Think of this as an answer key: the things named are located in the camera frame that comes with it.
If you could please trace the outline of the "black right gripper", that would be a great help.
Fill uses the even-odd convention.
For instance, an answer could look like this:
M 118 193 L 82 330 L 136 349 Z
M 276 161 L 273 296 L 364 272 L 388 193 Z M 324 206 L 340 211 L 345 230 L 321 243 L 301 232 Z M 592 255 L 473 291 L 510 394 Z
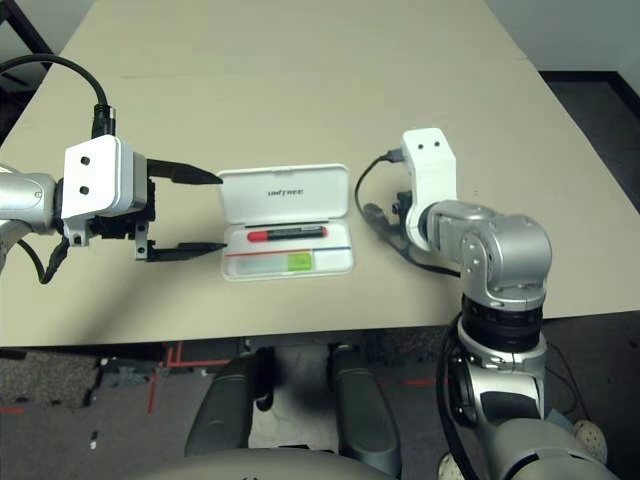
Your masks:
M 412 192 L 398 192 L 396 201 L 392 204 L 392 213 L 400 223 L 405 223 L 412 206 Z M 367 203 L 362 208 L 364 219 L 370 226 L 392 226 L 383 209 L 376 204 Z

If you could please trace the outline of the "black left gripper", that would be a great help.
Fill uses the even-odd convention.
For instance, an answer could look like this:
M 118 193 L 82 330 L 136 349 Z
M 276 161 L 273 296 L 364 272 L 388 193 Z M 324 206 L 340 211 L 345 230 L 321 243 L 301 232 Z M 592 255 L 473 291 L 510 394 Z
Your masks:
M 225 243 L 186 242 L 174 248 L 156 249 L 149 243 L 149 225 L 156 218 L 155 184 L 150 177 L 165 178 L 176 184 L 220 185 L 214 173 L 193 165 L 147 159 L 134 164 L 132 178 L 119 172 L 114 181 L 114 195 L 92 221 L 92 232 L 103 239 L 128 239 L 135 242 L 135 259 L 151 261 L 186 261 L 222 250 Z

